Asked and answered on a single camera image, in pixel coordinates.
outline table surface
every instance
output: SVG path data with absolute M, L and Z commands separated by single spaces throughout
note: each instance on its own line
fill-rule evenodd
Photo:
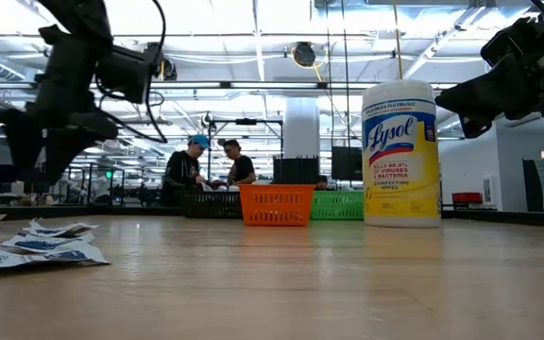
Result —
M 76 220 L 112 264 L 0 272 L 0 339 L 544 339 L 544 228 Z

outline black shirt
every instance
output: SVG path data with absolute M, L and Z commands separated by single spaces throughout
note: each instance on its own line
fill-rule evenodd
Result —
M 196 186 L 195 178 L 200 170 L 198 160 L 190 157 L 186 151 L 174 152 L 167 162 L 162 178 L 161 205 L 178 207 L 177 190 Z
M 234 175 L 234 180 L 232 182 L 237 182 L 239 180 L 246 179 L 251 173 L 255 172 L 253 168 L 253 161 L 247 156 L 241 156 L 236 161 L 230 170 Z

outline black basket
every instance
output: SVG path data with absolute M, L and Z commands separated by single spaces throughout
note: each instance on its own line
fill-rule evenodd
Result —
M 179 202 L 189 218 L 243 218 L 240 192 L 183 191 Z

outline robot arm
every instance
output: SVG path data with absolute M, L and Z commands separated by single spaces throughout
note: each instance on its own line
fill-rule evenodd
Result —
M 29 176 L 45 147 L 45 179 L 55 183 L 85 148 L 117 137 L 117 124 L 122 122 L 94 104 L 93 79 L 105 96 L 148 106 L 150 82 L 162 60 L 164 18 L 161 43 L 140 53 L 112 43 L 103 0 L 40 2 L 70 34 L 56 25 L 40 28 L 52 52 L 45 72 L 35 78 L 37 98 L 26 104 L 26 113 L 0 110 L 0 123 L 20 178 Z
M 476 138 L 492 127 L 504 112 L 510 120 L 532 112 L 544 115 L 544 5 L 539 21 L 519 19 L 501 30 L 481 51 L 493 68 L 445 90 L 435 103 L 459 114 L 467 138 Z

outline person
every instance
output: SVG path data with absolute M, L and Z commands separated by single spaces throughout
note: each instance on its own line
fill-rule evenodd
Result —
M 198 134 L 188 140 L 185 151 L 176 151 L 171 155 L 162 178 L 161 206 L 179 207 L 178 190 L 195 188 L 206 181 L 199 174 L 198 158 L 209 147 L 207 137 Z
M 241 146 L 236 140 L 224 142 L 224 152 L 234 165 L 228 174 L 228 185 L 251 184 L 256 180 L 251 158 L 241 155 Z
M 316 187 L 314 189 L 319 191 L 330 190 L 329 179 L 324 175 L 318 176 L 318 182 L 316 183 Z

